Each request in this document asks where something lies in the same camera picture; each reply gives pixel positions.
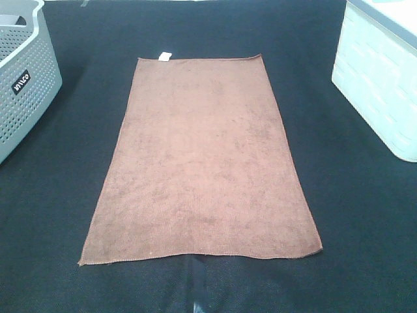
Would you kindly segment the brown microfibre towel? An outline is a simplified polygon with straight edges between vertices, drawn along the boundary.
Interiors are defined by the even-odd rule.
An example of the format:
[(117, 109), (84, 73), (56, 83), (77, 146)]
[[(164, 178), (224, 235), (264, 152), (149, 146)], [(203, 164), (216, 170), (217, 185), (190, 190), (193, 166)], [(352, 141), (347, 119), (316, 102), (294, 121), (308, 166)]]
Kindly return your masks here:
[(322, 248), (261, 55), (138, 59), (79, 265)]

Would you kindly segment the black table cloth mat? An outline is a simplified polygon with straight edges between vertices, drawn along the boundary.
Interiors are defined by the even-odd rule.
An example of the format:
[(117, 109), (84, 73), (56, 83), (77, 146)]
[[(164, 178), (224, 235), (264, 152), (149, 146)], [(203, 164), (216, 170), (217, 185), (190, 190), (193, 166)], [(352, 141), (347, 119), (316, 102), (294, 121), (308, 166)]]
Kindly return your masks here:
[[(63, 85), (1, 165), (2, 312), (415, 312), (416, 165), (331, 82), (344, 1), (48, 1)], [(323, 251), (79, 266), (140, 57), (261, 54)]]

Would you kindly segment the white woven-pattern storage bin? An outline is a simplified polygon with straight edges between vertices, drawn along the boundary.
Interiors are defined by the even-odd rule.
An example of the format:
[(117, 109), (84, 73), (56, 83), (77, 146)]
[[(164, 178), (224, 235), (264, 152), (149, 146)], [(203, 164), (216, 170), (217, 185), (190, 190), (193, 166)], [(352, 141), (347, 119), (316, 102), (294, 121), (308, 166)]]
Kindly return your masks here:
[(391, 152), (416, 161), (416, 2), (347, 1), (332, 82)]

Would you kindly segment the grey perforated plastic basket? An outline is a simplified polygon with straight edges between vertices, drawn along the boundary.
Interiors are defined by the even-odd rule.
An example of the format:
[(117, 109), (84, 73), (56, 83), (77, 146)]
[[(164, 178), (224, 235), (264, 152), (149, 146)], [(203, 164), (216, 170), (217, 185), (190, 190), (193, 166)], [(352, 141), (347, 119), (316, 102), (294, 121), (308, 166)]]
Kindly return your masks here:
[(1, 24), (1, 160), (26, 137), (63, 83), (43, 6), (43, 1), (1, 2), (2, 15), (25, 20)]

